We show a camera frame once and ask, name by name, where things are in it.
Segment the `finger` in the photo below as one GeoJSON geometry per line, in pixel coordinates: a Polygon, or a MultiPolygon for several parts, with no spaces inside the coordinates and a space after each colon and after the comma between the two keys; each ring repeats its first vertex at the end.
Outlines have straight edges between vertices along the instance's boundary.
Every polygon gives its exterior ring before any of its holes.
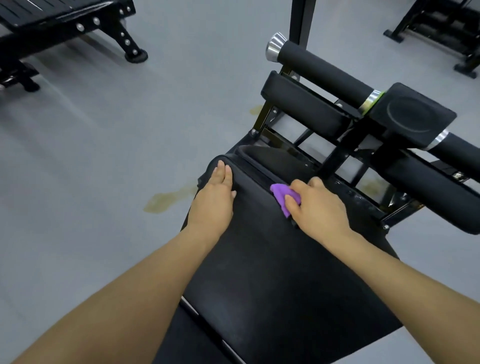
{"type": "Polygon", "coordinates": [[[232,168],[229,165],[225,166],[225,178],[223,179],[223,184],[232,189],[233,185],[233,174],[232,168]]]}
{"type": "Polygon", "coordinates": [[[219,160],[218,165],[214,169],[208,183],[212,183],[212,184],[222,183],[224,178],[225,178],[225,163],[222,160],[219,160]]]}
{"type": "Polygon", "coordinates": [[[323,181],[318,177],[313,177],[310,181],[308,181],[308,185],[310,187],[325,187],[323,181]]]}
{"type": "Polygon", "coordinates": [[[303,191],[308,189],[308,186],[305,182],[300,181],[300,180],[294,180],[292,184],[290,185],[290,188],[294,190],[295,192],[298,192],[299,194],[302,194],[303,191]]]}
{"type": "Polygon", "coordinates": [[[292,214],[292,217],[295,221],[300,217],[300,206],[297,205],[297,201],[290,196],[290,195],[285,195],[285,207],[287,208],[288,211],[290,211],[290,214],[292,214]]]}

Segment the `gym equipment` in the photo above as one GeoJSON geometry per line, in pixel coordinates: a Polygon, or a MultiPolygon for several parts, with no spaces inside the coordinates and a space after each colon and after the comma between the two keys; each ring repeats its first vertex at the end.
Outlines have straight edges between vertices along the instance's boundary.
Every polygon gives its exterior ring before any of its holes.
{"type": "Polygon", "coordinates": [[[0,37],[0,85],[39,90],[31,78],[38,72],[20,60],[96,29],[117,41],[128,62],[145,62],[147,52],[121,24],[134,14],[132,0],[0,0],[0,22],[12,32],[0,37]]]}
{"type": "Polygon", "coordinates": [[[290,40],[277,33],[267,46],[267,59],[283,67],[262,89],[266,103],[254,127],[199,178],[201,189],[219,160],[229,164],[235,214],[185,290],[154,363],[329,364],[401,327],[355,273],[285,219],[274,183],[320,176],[345,203],[351,228],[396,258],[389,227],[423,206],[480,233],[480,195],[462,184],[467,176],[480,180],[480,150],[447,131],[456,114],[402,84],[377,91],[308,52],[303,31],[313,5],[293,1],[290,40]],[[342,107],[299,83],[300,76],[342,107]],[[272,128],[283,113],[336,146],[324,163],[272,128]],[[361,149],[367,135],[379,141],[377,149],[361,149]],[[427,163],[409,148],[454,167],[427,163]],[[336,175],[349,156],[394,186],[387,203],[336,175]]]}
{"type": "Polygon", "coordinates": [[[468,7],[471,0],[417,0],[395,30],[385,30],[384,35],[397,43],[400,35],[410,30],[440,43],[465,56],[463,64],[454,70],[476,78],[475,68],[480,64],[480,12],[468,7]]]}

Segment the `purple cloth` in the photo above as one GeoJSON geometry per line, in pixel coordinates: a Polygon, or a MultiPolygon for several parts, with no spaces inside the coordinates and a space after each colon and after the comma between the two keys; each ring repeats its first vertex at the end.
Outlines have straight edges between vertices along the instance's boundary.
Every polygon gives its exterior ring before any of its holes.
{"type": "Polygon", "coordinates": [[[291,190],[286,184],[275,183],[270,186],[270,191],[273,192],[273,196],[275,196],[276,200],[280,204],[282,208],[283,214],[286,218],[290,216],[290,211],[287,210],[285,206],[285,195],[290,195],[295,199],[295,202],[300,205],[301,199],[300,195],[295,191],[291,190]]]}

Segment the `floor stain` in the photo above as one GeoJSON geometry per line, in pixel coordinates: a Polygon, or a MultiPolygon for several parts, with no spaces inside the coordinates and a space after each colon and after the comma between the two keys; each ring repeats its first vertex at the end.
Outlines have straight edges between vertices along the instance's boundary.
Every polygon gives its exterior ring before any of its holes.
{"type": "Polygon", "coordinates": [[[183,186],[178,191],[155,194],[145,205],[144,211],[149,214],[161,214],[172,205],[185,198],[195,196],[196,193],[197,184],[191,183],[183,186]]]}
{"type": "Polygon", "coordinates": [[[262,111],[263,105],[257,105],[253,109],[250,109],[250,114],[252,115],[260,115],[260,112],[262,111]]]}

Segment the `gray floor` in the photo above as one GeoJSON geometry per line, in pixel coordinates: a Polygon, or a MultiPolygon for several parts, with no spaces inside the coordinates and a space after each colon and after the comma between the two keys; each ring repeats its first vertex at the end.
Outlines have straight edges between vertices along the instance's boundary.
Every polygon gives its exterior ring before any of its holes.
{"type": "MultiPolygon", "coordinates": [[[[452,108],[451,130],[478,145],[480,80],[423,40],[382,36],[412,2],[318,0],[308,48],[376,88],[401,81],[452,108]]],[[[251,128],[278,69],[264,47],[288,33],[289,0],[135,4],[129,31],[147,63],[94,34],[31,57],[40,92],[0,95],[0,363],[178,232],[188,199],[162,215],[146,202],[195,183],[251,128]]],[[[389,238],[405,262],[480,300],[478,237],[424,209],[389,238]]],[[[340,362],[430,360],[402,329],[340,362]]]]}

